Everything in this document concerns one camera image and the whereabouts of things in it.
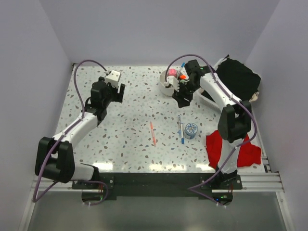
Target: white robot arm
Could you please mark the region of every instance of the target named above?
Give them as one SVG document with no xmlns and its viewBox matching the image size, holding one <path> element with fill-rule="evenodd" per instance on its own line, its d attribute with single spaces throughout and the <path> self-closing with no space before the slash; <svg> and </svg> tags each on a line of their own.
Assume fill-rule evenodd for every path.
<svg viewBox="0 0 308 231">
<path fill-rule="evenodd" d="M 179 108 L 189 106 L 193 99 L 193 93 L 201 87 L 209 93 L 221 110 L 218 131 L 223 138 L 223 145 L 221 157 L 216 169 L 218 170 L 228 159 L 233 148 L 243 142 L 247 132 L 251 129 L 250 116 L 245 110 L 231 100 L 221 87 L 223 87 L 234 100 L 240 102 L 250 112 L 251 104 L 247 101 L 242 102 L 241 99 L 233 95 L 220 81 L 216 72 L 214 72 L 216 78 L 213 78 L 209 67 L 200 66 L 197 60 L 188 61 L 185 65 L 185 70 L 189 76 L 189 81 L 181 81 L 179 79 L 175 88 L 177 90 L 174 91 L 172 96 L 178 102 Z M 226 179 L 236 176 L 238 154 L 239 149 L 236 149 L 231 158 L 228 159 L 221 169 L 221 173 Z"/>
<path fill-rule="evenodd" d="M 50 156 L 44 167 L 42 176 L 54 181 L 67 183 L 70 180 L 98 180 L 98 168 L 75 163 L 73 149 L 94 128 L 99 126 L 107 115 L 107 107 L 111 102 L 122 102 L 125 85 L 119 86 L 121 73 L 108 72 L 105 77 L 99 77 L 92 84 L 91 97 L 86 100 L 85 110 L 66 129 L 52 138 L 43 137 L 38 144 L 38 154 L 35 174 L 38 176 L 43 162 L 52 147 L 52 154 L 58 152 L 58 157 Z"/>
</svg>

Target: pen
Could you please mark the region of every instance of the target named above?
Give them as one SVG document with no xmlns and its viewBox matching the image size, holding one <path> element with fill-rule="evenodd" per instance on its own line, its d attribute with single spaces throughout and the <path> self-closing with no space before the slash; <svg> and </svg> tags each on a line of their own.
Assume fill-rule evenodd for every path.
<svg viewBox="0 0 308 231">
<path fill-rule="evenodd" d="M 178 115 L 178 124 L 179 124 L 179 131 L 178 131 L 178 134 L 179 136 L 181 137 L 181 116 Z"/>
<path fill-rule="evenodd" d="M 181 123 L 181 140 L 182 140 L 182 144 L 184 144 L 184 130 L 183 130 L 183 123 Z"/>
<path fill-rule="evenodd" d="M 177 73 L 177 78 L 180 77 L 180 74 L 181 74 L 181 71 L 182 71 L 184 65 L 185 65 L 185 63 L 182 63 L 181 67 L 179 68 L 178 73 Z"/>
<path fill-rule="evenodd" d="M 154 144 L 154 147 L 156 147 L 156 139 L 155 139 L 155 135 L 154 135 L 154 130 L 153 130 L 152 122 L 150 122 L 150 126 L 151 126 L 151 133 L 152 133 L 152 138 L 153 138 L 153 144 Z"/>
</svg>

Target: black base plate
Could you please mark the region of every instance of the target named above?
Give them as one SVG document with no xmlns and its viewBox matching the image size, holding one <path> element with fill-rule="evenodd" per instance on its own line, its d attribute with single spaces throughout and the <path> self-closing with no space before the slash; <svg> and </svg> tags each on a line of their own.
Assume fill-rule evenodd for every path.
<svg viewBox="0 0 308 231">
<path fill-rule="evenodd" d="M 109 194 L 107 200 L 116 200 L 118 196 L 152 196 L 152 197 L 205 197 L 187 190 L 189 187 L 200 184 L 210 178 L 213 173 L 100 173 L 100 179 L 108 185 Z M 213 189 L 228 190 L 242 189 L 241 177 L 237 177 L 221 184 L 220 187 L 202 186 L 199 191 L 215 198 L 222 196 L 230 199 L 231 193 L 212 193 Z M 72 189 L 98 189 L 97 184 L 85 184 L 82 181 L 73 182 Z M 98 192 L 84 192 L 83 200 L 100 199 Z"/>
</svg>

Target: light purple wall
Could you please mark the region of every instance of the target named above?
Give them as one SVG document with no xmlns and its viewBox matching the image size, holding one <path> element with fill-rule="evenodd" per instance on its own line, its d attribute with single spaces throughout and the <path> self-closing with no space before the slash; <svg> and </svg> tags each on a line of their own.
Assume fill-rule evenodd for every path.
<svg viewBox="0 0 308 231">
<path fill-rule="evenodd" d="M 69 59 L 168 64 L 185 53 L 245 61 L 279 0 L 40 0 Z"/>
<path fill-rule="evenodd" d="M 55 132 L 71 65 L 38 0 L 0 5 L 0 230 L 18 229 L 38 141 Z"/>
<path fill-rule="evenodd" d="M 307 0 L 281 0 L 246 61 L 262 75 L 256 117 L 298 231 L 307 230 L 308 208 L 307 11 Z"/>
</svg>

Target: orange object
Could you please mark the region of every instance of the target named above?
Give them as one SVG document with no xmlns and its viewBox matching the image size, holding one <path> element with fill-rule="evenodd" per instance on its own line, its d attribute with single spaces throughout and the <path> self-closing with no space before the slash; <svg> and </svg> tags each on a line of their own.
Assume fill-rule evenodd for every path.
<svg viewBox="0 0 308 231">
<path fill-rule="evenodd" d="M 153 130 L 152 122 L 150 122 L 150 126 L 151 126 L 151 133 L 152 133 L 152 138 L 153 138 L 153 144 L 154 144 L 154 147 L 156 147 L 156 139 L 155 139 L 155 135 L 154 135 L 154 130 Z"/>
</svg>

